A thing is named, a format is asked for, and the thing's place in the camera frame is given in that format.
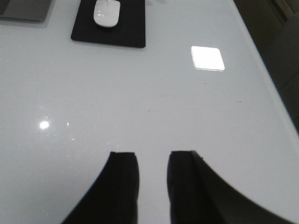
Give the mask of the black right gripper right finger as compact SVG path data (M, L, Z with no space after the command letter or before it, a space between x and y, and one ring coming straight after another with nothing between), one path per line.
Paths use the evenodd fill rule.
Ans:
M173 224L287 224L238 192L195 151L173 151L167 167Z

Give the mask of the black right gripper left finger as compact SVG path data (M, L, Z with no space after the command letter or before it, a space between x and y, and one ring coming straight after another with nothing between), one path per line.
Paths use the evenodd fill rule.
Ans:
M65 224L136 224L139 167L132 152L111 152L100 175Z

